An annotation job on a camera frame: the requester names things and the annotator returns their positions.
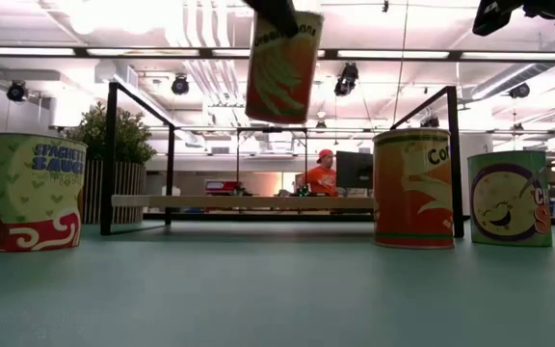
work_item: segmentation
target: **green can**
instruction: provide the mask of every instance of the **green can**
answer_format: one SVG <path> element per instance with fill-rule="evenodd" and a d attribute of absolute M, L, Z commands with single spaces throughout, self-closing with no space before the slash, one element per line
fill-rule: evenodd
<path fill-rule="evenodd" d="M 472 242 L 552 245 L 545 153 L 504 151 L 468 158 Z"/>
<path fill-rule="evenodd" d="M 0 133 L 0 252 L 78 246 L 87 146 Z"/>

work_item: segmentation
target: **floor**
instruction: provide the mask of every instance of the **floor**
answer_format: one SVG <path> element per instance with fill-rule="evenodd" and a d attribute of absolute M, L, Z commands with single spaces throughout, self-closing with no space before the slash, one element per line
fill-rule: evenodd
<path fill-rule="evenodd" d="M 555 244 L 395 250 L 370 228 L 85 227 L 74 250 L 0 254 L 0 347 L 555 345 Z"/>

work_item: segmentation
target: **can label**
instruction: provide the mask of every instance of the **can label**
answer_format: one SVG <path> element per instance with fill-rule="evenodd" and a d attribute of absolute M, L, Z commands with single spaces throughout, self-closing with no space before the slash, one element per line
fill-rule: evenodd
<path fill-rule="evenodd" d="M 543 153 L 474 156 L 468 168 L 473 242 L 551 246 Z"/>
<path fill-rule="evenodd" d="M 448 134 L 387 134 L 375 143 L 376 241 L 434 248 L 453 246 Z"/>
<path fill-rule="evenodd" d="M 256 18 L 246 96 L 246 115 L 276 123 L 304 123 L 320 44 L 323 17 L 295 13 L 299 34 L 283 36 Z"/>
<path fill-rule="evenodd" d="M 78 245 L 86 146 L 0 134 L 0 252 Z"/>

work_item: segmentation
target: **person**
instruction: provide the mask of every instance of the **person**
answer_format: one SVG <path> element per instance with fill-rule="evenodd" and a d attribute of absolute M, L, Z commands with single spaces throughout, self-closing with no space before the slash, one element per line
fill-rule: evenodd
<path fill-rule="evenodd" d="M 307 172 L 307 183 L 312 193 L 325 193 L 331 197 L 337 197 L 335 191 L 335 170 L 333 166 L 333 152 L 330 149 L 323 149 L 318 153 L 319 164 L 316 168 Z M 303 186 L 305 176 L 299 178 L 299 186 Z"/>

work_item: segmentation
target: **green plant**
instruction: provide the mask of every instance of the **green plant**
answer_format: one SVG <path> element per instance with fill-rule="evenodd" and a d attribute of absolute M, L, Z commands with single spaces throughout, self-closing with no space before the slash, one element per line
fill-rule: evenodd
<path fill-rule="evenodd" d="M 151 137 L 141 119 L 143 113 L 132 113 L 117 109 L 117 144 L 115 159 L 121 162 L 144 164 L 157 152 L 147 140 Z M 106 107 L 98 102 L 83 114 L 81 123 L 66 131 L 66 138 L 87 145 L 87 160 L 103 160 L 106 150 Z"/>

